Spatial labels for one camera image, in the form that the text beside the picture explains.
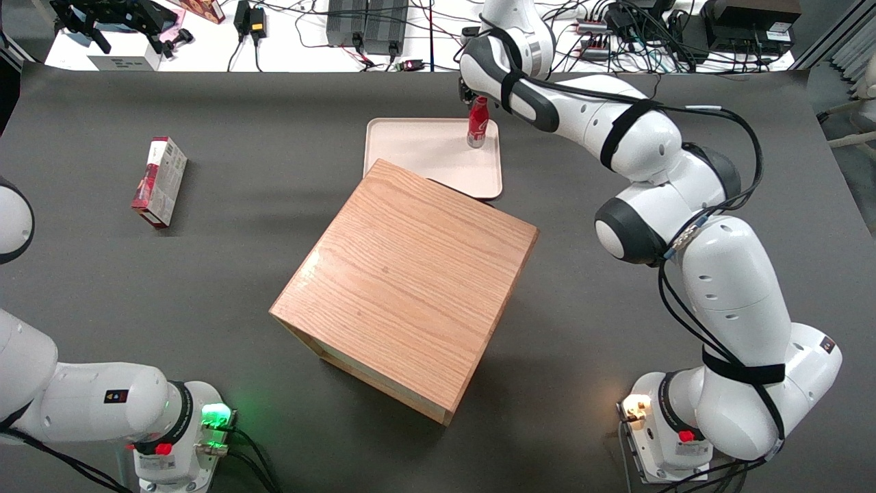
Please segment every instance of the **label sticker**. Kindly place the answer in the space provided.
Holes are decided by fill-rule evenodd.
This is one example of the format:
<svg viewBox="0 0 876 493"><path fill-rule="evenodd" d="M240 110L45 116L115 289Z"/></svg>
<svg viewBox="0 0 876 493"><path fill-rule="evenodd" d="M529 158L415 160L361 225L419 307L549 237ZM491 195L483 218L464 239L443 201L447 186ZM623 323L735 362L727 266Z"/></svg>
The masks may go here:
<svg viewBox="0 0 876 493"><path fill-rule="evenodd" d="M837 346L837 343L834 342L833 339L824 336L822 343L818 346L821 346L824 351L827 351L827 354L830 354L830 352L833 351L833 348Z"/></svg>
<svg viewBox="0 0 876 493"><path fill-rule="evenodd" d="M104 404L124 404L128 402L128 390L107 390L103 394Z"/></svg>
<svg viewBox="0 0 876 493"><path fill-rule="evenodd" d="M766 38L771 41L785 41L787 43L791 42L791 35L787 32L777 32L777 31L767 31Z"/></svg>
<svg viewBox="0 0 876 493"><path fill-rule="evenodd" d="M140 468L147 471L176 469L176 458L171 455L140 455Z"/></svg>
<svg viewBox="0 0 876 493"><path fill-rule="evenodd" d="M694 457L697 455L705 455L709 453L709 445L704 443L681 443L678 442L675 444L675 455L681 455L684 457Z"/></svg>
<svg viewBox="0 0 876 493"><path fill-rule="evenodd" d="M787 32L790 28L791 23L789 22L773 22L773 25L769 28L769 31Z"/></svg>

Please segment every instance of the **cardboard box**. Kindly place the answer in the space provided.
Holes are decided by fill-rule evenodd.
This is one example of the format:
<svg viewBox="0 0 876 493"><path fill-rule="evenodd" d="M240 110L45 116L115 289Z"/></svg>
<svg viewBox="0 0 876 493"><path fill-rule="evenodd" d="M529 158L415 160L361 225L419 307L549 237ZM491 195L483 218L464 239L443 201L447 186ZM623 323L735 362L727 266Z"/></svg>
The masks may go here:
<svg viewBox="0 0 876 493"><path fill-rule="evenodd" d="M203 17L214 24L221 24L225 20L222 6L217 0L169 0L171 4L179 5L183 9Z"/></svg>
<svg viewBox="0 0 876 493"><path fill-rule="evenodd" d="M131 208L156 228L170 225L187 162L186 155L170 137L152 139L146 172L137 186Z"/></svg>
<svg viewBox="0 0 876 493"><path fill-rule="evenodd" d="M378 160L270 312L323 360L448 425L537 238Z"/></svg>

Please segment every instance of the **white box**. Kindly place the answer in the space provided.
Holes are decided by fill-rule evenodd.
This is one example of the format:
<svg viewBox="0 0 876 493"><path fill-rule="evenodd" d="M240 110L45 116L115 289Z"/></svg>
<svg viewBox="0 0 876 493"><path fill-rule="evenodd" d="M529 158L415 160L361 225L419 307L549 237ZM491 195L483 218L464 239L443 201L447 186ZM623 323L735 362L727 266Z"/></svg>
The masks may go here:
<svg viewBox="0 0 876 493"><path fill-rule="evenodd" d="M105 54L94 42L85 49L88 59L98 70L152 72L159 69L163 55L155 53L145 35L140 32L102 32L102 34L111 46L109 54Z"/></svg>

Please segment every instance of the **white table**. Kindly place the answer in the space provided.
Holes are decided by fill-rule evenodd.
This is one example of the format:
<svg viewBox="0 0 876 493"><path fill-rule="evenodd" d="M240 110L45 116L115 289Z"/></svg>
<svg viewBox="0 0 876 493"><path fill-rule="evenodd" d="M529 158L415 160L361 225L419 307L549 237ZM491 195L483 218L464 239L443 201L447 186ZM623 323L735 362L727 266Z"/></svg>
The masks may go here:
<svg viewBox="0 0 876 493"><path fill-rule="evenodd" d="M397 61L409 59L422 59L429 61L429 23L427 13L415 5L426 5L428 0L411 0L411 6L408 9L408 22L411 24L406 27L406 40L404 51ZM692 0L696 2L695 12L699 10L703 0ZM166 2L165 0L156 0L157 3L163 4L169 8L178 8ZM465 26L478 25L476 22L477 15L482 9L481 0L435 0L434 5L434 25L440 27L444 31L459 34ZM299 2L297 0L268 0L269 4L282 7L292 7L302 11L310 8L310 0ZM597 3L597 0L589 0L583 8L592 9ZM316 11L326 11L328 9L328 0L316 0L314 9ZM195 14L188 12L183 19L183 27L188 29L195 38L191 45L180 46L177 51L177 56L170 60L163 60L159 65L159 71L163 72L224 72L229 65L231 54L234 53L237 47L237 32L235 31L232 21L234 19L234 9L237 5L236 0L229 0L225 6L225 20L220 25L215 25L208 20L197 17ZM538 2L537 8L540 11L549 11L556 5L562 5L561 0L545 0ZM675 3L676 9L689 11L691 0L678 0ZM454 16L456 18L472 19L471 21L449 18L442 14ZM259 66L265 72L357 72L364 66L360 61L355 59L352 54L353 50L349 49L345 52L340 47L306 47L301 41L308 46L321 46L326 44L325 23L326 17L322 15L305 14L298 11L273 11L265 9L267 19L268 37L262 39L259 44ZM569 12L559 18L554 23L554 31L558 39L557 55L555 63L562 60L562 56L577 42L579 35L575 34L574 26L575 13ZM139 33L124 34L124 36L142 36ZM450 38L447 34L434 32L434 63L436 66L445 68L458 68L458 64L453 61L454 54L459 50L460 45L457 40ZM58 68L66 68L70 70L97 70L93 63L85 54L86 49L78 44L73 39L70 39L66 30L60 32L54 41L52 50L46 57L46 65ZM698 72L720 72L732 68L732 63L721 62L726 61L726 57L732 57L732 54L713 54L713 61L705 62L697 67ZM388 63L389 57L384 55L369 56L369 58L377 64L382 64L374 70L383 70L385 64ZM739 55L738 60L741 68L741 62L745 56ZM749 58L749 68L753 68L751 62L754 57ZM779 60L770 65L770 70L784 70L790 67L794 59L790 52L785 54ZM574 63L574 59L568 59L568 63L561 64L558 71L574 71L574 72L601 72L606 71L607 67L604 63L594 64L586 61ZM623 55L617 65L613 65L614 70L637 71L646 66L644 57L637 55ZM664 66L669 68L671 62L664 62ZM256 60L255 49L252 39L247 37L244 40L244 45L238 51L237 55L231 64L231 71L234 72L255 72Z"/></svg>

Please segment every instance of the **power supply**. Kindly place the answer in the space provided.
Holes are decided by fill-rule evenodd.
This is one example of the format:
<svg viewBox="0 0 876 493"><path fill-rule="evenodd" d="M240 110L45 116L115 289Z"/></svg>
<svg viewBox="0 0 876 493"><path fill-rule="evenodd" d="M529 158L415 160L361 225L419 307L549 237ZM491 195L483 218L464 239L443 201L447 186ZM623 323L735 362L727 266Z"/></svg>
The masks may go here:
<svg viewBox="0 0 876 493"><path fill-rule="evenodd" d="M406 25L407 0L371 0L365 22L365 52L401 55Z"/></svg>
<svg viewBox="0 0 876 493"><path fill-rule="evenodd" d="M365 34L368 0L328 0L326 39L332 46L359 48Z"/></svg>

